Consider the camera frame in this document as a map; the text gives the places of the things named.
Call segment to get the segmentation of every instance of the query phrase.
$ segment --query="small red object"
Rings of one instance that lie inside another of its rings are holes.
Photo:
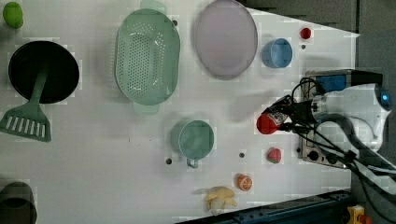
[[[311,37],[311,30],[309,28],[304,28],[300,32],[300,36],[302,39],[309,39]]]
[[[371,217],[367,217],[365,215],[358,216],[358,221],[361,224],[372,224],[373,223],[373,220],[371,219]]]
[[[282,159],[282,153],[280,149],[273,147],[270,150],[270,153],[268,153],[268,161],[277,164],[280,162],[281,159]]]

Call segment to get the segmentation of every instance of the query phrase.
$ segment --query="black frying pan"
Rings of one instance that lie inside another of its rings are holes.
[[[17,49],[9,62],[9,79],[20,95],[30,99],[36,76],[44,60],[49,61],[50,70],[40,104],[58,103],[73,93],[79,79],[75,58],[58,44],[34,41]]]

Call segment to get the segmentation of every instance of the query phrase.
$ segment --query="green ball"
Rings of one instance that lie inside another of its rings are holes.
[[[3,17],[7,25],[14,29],[19,29],[23,26],[22,8],[16,2],[6,4],[3,10]]]

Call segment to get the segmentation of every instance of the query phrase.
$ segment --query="small blue bowl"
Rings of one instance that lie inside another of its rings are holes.
[[[284,68],[291,63],[293,50],[284,38],[273,40],[262,48],[262,61],[272,68]]]

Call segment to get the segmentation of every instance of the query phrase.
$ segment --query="red cap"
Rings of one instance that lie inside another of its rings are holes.
[[[256,123],[257,129],[262,134],[271,134],[277,131],[278,125],[274,123],[274,120],[268,117],[268,113],[263,113]]]
[[[309,39],[311,37],[311,30],[309,28],[304,28],[300,32],[300,36],[302,39]]]

